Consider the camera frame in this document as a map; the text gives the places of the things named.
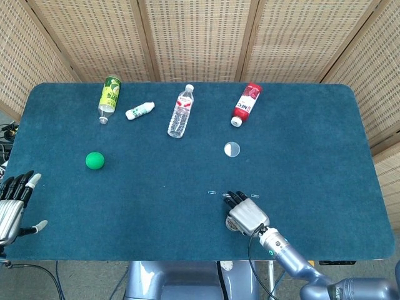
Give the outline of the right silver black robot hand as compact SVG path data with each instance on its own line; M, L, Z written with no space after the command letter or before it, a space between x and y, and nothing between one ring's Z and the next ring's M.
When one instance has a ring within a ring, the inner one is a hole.
M259 226L270 225L267 214L243 192L227 192L228 197L224 202L230 210L227 214L225 224L230 231L239 231L242 234L251 236L254 232L259 232Z

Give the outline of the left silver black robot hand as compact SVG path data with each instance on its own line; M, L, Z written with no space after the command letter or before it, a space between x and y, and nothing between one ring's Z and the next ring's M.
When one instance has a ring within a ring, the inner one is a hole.
M42 220L35 226L21 227L25 209L41 174L33 170L16 177L9 177L1 184L1 248L12 244L16 238L37 234L48 224Z

